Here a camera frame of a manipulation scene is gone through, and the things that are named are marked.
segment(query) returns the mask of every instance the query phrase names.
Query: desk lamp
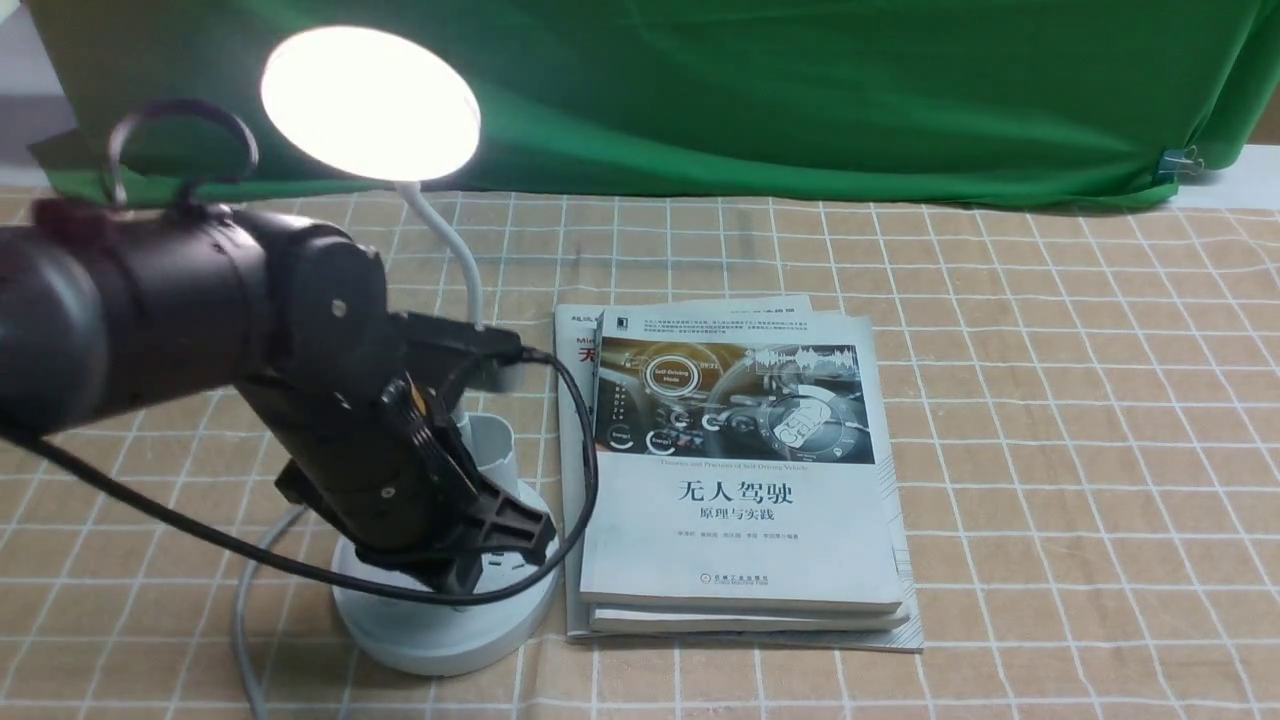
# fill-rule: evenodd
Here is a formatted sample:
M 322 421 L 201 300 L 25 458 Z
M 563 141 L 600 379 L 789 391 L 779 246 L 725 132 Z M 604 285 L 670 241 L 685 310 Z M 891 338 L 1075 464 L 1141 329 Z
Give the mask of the desk lamp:
M 261 100 L 270 122 L 302 152 L 344 173 L 396 183 L 410 209 L 462 268 L 467 320 L 481 327 L 475 258 L 420 191 L 421 182 L 466 165 L 480 145 L 480 108 L 466 81 L 444 60 L 402 37 L 364 27 L 320 27 L 275 47 L 262 72 Z M 517 368 L 509 366 L 499 389 L 518 386 Z M 545 511 L 538 492 L 516 479 L 511 427 L 494 415 L 467 416 L 462 404 L 456 409 L 454 419 L 481 471 Z M 361 562 L 346 539 L 334 552 L 333 569 L 413 587 L 404 575 Z M 477 591 L 509 585 L 534 569 L 517 553 L 492 553 Z M 548 577 L 509 600 L 465 609 L 337 587 L 333 593 L 357 644 L 371 657 L 407 673 L 456 675 L 495 662 L 524 643 L 552 605 L 554 580 Z

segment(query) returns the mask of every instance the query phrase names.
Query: book cover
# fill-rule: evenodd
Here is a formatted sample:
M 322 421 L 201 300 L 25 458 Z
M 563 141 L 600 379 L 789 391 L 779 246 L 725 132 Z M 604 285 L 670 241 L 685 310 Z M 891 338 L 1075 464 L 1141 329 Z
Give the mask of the book cover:
M 599 337 L 588 602 L 899 609 L 868 320 L 611 307 Z

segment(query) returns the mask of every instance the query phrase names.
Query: white lamp base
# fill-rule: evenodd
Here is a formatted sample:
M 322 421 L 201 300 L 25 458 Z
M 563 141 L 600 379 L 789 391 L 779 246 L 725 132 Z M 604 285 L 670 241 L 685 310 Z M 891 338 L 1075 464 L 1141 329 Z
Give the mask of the white lamp base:
M 474 414 L 470 428 L 475 437 L 472 454 L 481 471 L 508 492 L 515 489 L 522 502 L 548 511 L 547 501 L 538 491 L 515 479 L 511 425 L 495 415 Z M 552 541 L 547 553 L 556 552 L 557 547 L 558 538 Z M 399 573 L 361 562 L 355 546 L 347 539 L 339 541 L 334 548 L 333 570 L 421 589 Z M 516 553 L 488 555 L 476 592 L 502 589 L 535 570 Z M 524 644 L 547 618 L 558 579 L 557 569 L 515 597 L 475 607 L 403 602 L 342 588 L 333 589 L 333 598 L 356 646 L 376 662 L 413 675 L 452 676 L 493 665 Z

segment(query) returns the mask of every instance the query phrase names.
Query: black cylindrical motor housing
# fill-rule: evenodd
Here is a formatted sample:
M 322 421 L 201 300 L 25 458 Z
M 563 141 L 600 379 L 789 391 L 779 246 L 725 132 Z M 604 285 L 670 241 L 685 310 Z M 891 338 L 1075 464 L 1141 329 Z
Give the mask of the black cylindrical motor housing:
M 212 389 L 266 361 L 266 258 L 233 224 L 46 206 L 36 227 L 0 233 L 0 413 L 31 432 Z

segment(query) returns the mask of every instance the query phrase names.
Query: stack of books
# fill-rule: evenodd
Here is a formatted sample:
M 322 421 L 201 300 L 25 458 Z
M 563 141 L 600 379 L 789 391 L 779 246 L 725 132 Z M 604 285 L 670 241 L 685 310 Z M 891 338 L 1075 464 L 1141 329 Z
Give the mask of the stack of books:
M 600 461 L 566 564 L 571 639 L 923 648 L 868 319 L 801 295 L 561 305 L 554 331 Z M 563 391 L 559 428 L 572 525 L 584 438 Z

